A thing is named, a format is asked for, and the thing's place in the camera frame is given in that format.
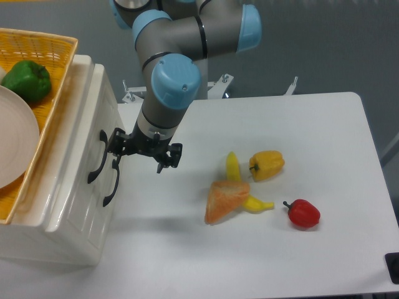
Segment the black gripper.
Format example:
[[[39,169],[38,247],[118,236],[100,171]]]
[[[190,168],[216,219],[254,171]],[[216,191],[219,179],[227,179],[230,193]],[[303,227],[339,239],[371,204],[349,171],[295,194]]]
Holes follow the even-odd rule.
[[[154,158],[158,163],[156,171],[158,174],[165,168],[177,168],[183,145],[181,143],[170,144],[173,135],[174,128],[159,128],[146,120],[136,121],[127,140],[125,131],[115,128],[106,147],[106,152],[115,156],[112,168],[118,169],[123,149],[125,155],[140,154]]]

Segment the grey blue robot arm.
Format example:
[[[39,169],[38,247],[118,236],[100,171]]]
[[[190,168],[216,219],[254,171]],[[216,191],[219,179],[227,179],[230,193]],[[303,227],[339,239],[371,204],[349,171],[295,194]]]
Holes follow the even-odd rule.
[[[183,147],[171,139],[203,84],[197,62],[257,47],[260,13],[239,1],[111,1],[110,7],[132,32],[147,89],[133,131],[117,130],[111,152],[176,168]]]

